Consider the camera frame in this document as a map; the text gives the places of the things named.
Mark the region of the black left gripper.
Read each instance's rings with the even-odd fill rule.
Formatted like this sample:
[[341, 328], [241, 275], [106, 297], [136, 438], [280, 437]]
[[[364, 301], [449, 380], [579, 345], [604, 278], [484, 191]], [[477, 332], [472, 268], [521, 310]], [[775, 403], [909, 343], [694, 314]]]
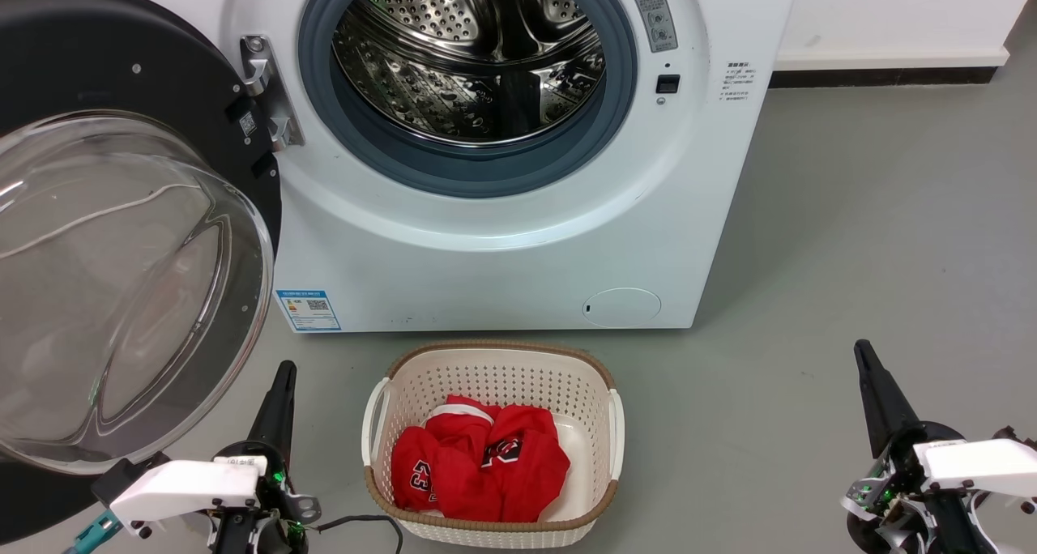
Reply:
[[321, 517], [315, 497], [295, 490], [289, 476], [295, 430], [297, 366], [282, 361], [264, 395], [248, 441], [229, 445], [216, 462], [265, 458], [267, 470], [245, 504], [211, 507], [211, 553], [308, 553], [306, 522]]

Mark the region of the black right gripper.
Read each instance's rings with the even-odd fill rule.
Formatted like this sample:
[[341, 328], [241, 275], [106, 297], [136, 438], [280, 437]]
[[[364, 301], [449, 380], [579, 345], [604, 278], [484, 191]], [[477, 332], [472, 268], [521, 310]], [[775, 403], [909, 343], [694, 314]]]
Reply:
[[981, 442], [923, 441], [910, 431], [889, 443], [920, 421], [870, 341], [856, 340], [853, 354], [877, 458], [840, 501], [854, 545], [863, 553], [1016, 553], [990, 536], [978, 510], [1001, 495], [1035, 516], [1035, 440], [1004, 426]]

